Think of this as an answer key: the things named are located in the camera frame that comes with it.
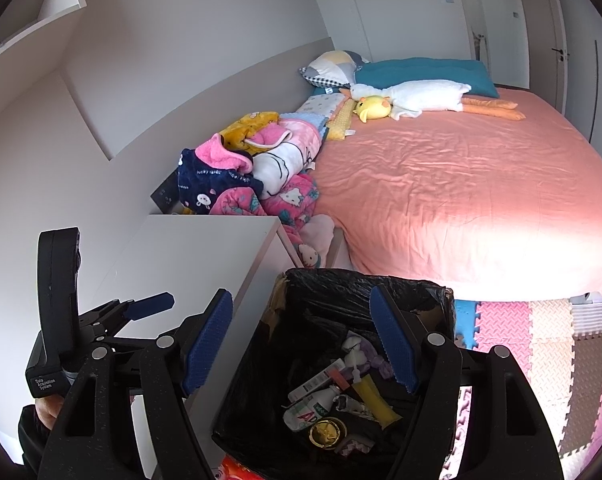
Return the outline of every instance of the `plastic bottle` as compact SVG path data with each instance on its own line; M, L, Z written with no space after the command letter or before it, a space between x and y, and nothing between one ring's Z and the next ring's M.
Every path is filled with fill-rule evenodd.
M334 385L299 400L283 414L283 422L292 431L302 431L309 428L320 418L328 415L334 399L341 390Z

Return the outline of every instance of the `black trash bag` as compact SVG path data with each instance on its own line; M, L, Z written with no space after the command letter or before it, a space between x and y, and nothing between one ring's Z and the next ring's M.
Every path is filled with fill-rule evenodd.
M402 419L381 430L376 422L333 408L330 416L340 418L348 434L375 441L370 453L353 452L344 458L313 446L308 430L292 432L285 425L287 394L344 356L341 345L348 330L367 338L386 358L369 314L374 286L385 285L399 309L415 312L428 330L449 338L454 335L451 291L432 282L342 269L293 269L284 274L283 282L284 305L274 304L273 294L228 389L213 440L267 480L384 479L405 439L417 397L393 378L382 379L372 368L369 373L379 393ZM346 393L358 399L353 388Z

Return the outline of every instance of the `hand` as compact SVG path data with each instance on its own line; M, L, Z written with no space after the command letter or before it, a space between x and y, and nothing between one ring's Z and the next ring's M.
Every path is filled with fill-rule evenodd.
M37 416L41 423L49 430L52 429L57 421L63 401L64 398L57 394L43 397L43 399L34 399L34 409L37 410Z

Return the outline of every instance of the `blue gripper pad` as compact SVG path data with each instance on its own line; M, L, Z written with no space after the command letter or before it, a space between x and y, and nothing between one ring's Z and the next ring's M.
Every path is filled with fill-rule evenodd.
M378 287L370 292L370 316L395 372L396 381L405 386L410 393L414 393L419 386L414 351L397 322L392 307L385 301Z
M188 353L187 372L181 383L184 392L188 395L206 382L212 363L217 357L217 352L232 321L232 295L224 290L217 304L210 305L208 308L210 307L213 311Z
M476 312L476 304L476 301L454 300L456 336L463 336L463 342L468 350L479 346L474 339L474 333L479 332L476 320L481 317L481 314Z
M135 301L123 313L123 316L132 321L170 310L174 305L174 296L170 292L163 292L145 300Z

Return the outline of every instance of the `yellow plush toy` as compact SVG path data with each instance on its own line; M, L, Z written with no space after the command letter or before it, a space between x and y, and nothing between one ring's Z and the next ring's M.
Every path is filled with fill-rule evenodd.
M245 150L254 155L263 152L261 150L246 144L244 140L252 137L268 123L276 123L279 120L279 114L276 112L255 112L254 114L244 115L238 121L230 124L225 130L219 132L223 139L223 147L227 150Z
M368 119L388 117L392 110L388 99L389 97L381 97L380 95L362 97L355 106L354 113L359 116L362 123L365 123Z

